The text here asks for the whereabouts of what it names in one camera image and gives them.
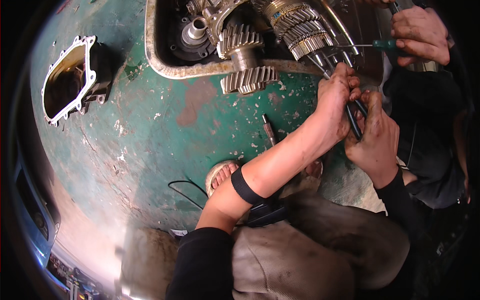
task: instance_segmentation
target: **black sleeve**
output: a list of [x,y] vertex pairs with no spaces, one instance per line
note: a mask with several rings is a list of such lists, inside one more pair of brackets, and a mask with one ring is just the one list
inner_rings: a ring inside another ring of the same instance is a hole
[[388,217],[407,232],[410,242],[415,242],[423,233],[423,219],[403,183],[400,167],[391,183],[375,190],[385,204]]
[[232,237],[218,228],[184,236],[165,299],[232,299],[232,248]]

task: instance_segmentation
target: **screwdriver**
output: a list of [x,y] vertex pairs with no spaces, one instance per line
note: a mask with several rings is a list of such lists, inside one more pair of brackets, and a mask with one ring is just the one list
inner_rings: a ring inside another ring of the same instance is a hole
[[396,53],[399,56],[412,56],[411,54],[408,54],[398,48],[396,46],[396,40],[395,39],[389,39],[389,40],[374,40],[372,44],[364,44],[364,45],[337,45],[336,47],[373,47],[377,49],[378,51],[384,51],[388,53]]

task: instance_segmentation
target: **hand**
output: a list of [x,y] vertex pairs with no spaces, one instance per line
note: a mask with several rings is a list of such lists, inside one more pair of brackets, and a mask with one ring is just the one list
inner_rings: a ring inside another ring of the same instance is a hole
[[327,125],[325,142],[331,146],[345,138],[350,130],[350,123],[345,114],[345,105],[361,95],[358,88],[360,79],[353,76],[355,71],[340,62],[329,80],[322,79],[318,83],[318,102],[313,115]]
[[363,127],[363,136],[357,140],[353,132],[345,139],[347,157],[361,168],[377,189],[392,182],[398,172],[396,152],[400,129],[382,109],[382,95],[378,92],[366,91],[361,101],[368,105],[367,119],[361,116],[359,127]]
[[391,2],[395,2],[395,0],[357,0],[358,3],[368,3],[373,6],[377,6],[380,8],[388,8],[388,4]]
[[400,66],[417,62],[419,58],[444,66],[450,62],[448,31],[433,9],[413,6],[394,14],[391,22],[392,37],[397,38],[396,46],[416,56],[399,57]]

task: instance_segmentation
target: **wire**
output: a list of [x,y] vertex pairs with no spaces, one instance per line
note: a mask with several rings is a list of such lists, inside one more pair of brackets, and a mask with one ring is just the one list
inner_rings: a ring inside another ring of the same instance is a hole
[[182,192],[180,192],[179,190],[177,190],[177,189],[175,189],[175,188],[173,188],[173,187],[170,186],[171,184],[180,183],[180,182],[186,182],[186,183],[193,184],[197,189],[201,190],[202,193],[204,193],[204,195],[207,196],[207,198],[208,198],[207,193],[206,193],[201,187],[199,187],[195,182],[192,182],[192,181],[190,181],[190,180],[175,180],[175,181],[171,181],[171,182],[169,182],[169,183],[167,184],[167,186],[168,186],[169,188],[171,188],[172,190],[176,191],[177,193],[179,193],[179,194],[182,195],[183,197],[187,198],[188,201],[190,201],[193,205],[195,205],[196,207],[198,207],[198,208],[200,208],[201,210],[203,210],[204,208],[201,207],[200,205],[198,205],[194,200],[190,199],[190,198],[187,197],[184,193],[182,193]]
[[413,143],[415,142],[415,133],[417,132],[417,122],[418,121],[415,122],[415,126],[413,127],[412,147],[410,147],[410,155],[408,156],[407,168],[410,164],[410,158],[412,157]]

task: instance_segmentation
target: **peeling paint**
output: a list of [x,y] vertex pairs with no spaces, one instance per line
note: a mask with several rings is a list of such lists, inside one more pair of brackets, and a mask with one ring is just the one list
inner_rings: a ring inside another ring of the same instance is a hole
[[282,82],[281,80],[279,80],[279,81],[277,82],[277,84],[280,85],[280,89],[279,89],[280,91],[283,91],[283,90],[286,90],[286,89],[287,89],[287,87],[283,84],[283,82]]

